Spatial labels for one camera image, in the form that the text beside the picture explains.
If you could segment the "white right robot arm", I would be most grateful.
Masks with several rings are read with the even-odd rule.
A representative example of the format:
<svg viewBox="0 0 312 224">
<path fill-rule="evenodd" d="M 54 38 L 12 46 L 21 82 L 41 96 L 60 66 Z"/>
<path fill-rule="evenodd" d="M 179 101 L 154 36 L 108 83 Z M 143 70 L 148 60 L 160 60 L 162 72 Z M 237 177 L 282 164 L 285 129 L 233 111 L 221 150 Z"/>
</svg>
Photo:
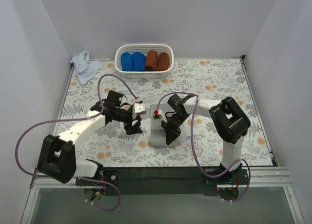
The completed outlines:
<svg viewBox="0 0 312 224">
<path fill-rule="evenodd" d="M 161 119 L 165 131 L 166 144 L 172 143 L 181 134 L 180 126 L 195 115 L 212 119 L 219 137 L 223 140 L 223 156 L 219 168 L 211 173 L 205 172 L 195 152 L 194 136 L 191 135 L 191 148 L 195 163 L 203 176 L 214 182 L 238 183 L 242 172 L 241 148 L 251 122 L 232 97 L 222 100 L 201 99 L 197 94 L 185 93 L 181 98 L 178 92 L 169 93 L 167 103 L 172 108 L 171 116 L 157 107 L 155 119 Z"/>
</svg>

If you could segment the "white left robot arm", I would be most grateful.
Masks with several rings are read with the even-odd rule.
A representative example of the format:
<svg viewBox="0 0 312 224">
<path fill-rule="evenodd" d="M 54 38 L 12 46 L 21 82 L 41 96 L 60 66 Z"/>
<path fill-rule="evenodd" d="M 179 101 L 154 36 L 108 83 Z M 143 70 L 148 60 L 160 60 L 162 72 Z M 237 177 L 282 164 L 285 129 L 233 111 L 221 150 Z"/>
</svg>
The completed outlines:
<svg viewBox="0 0 312 224">
<path fill-rule="evenodd" d="M 146 113 L 145 104 L 137 98 L 124 109 L 122 98 L 123 94 L 109 91 L 105 99 L 90 108 L 84 120 L 56 136 L 46 136 L 39 155 L 38 171 L 61 183 L 85 177 L 91 184 L 100 184 L 104 178 L 102 164 L 90 159 L 76 159 L 77 150 L 92 134 L 113 121 L 123 123 L 127 135 L 142 133 L 140 122 L 141 115 Z"/>
</svg>

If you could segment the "grey panda towel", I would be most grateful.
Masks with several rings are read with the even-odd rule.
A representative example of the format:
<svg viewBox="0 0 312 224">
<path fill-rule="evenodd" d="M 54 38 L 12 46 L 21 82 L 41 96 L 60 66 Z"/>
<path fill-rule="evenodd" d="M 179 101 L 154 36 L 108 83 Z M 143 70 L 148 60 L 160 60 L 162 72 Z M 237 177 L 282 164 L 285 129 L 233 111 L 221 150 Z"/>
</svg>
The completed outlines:
<svg viewBox="0 0 312 224">
<path fill-rule="evenodd" d="M 166 144 L 165 130 L 161 126 L 162 119 L 154 119 L 154 111 L 156 110 L 157 104 L 150 105 L 151 115 L 151 146 L 156 148 L 175 148 L 177 140 L 174 140 L 169 145 Z"/>
</svg>

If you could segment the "light blue towel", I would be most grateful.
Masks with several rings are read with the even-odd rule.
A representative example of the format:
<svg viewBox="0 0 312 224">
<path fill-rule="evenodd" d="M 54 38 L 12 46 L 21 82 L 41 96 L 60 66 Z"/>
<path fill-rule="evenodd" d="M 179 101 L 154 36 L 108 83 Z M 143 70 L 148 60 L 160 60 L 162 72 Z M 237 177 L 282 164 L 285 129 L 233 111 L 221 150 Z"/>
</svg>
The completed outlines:
<svg viewBox="0 0 312 224">
<path fill-rule="evenodd" d="M 98 71 L 99 61 L 90 61 L 90 55 L 87 51 L 73 56 L 70 64 L 74 67 L 76 76 L 81 85 L 85 85 L 92 79 Z"/>
</svg>

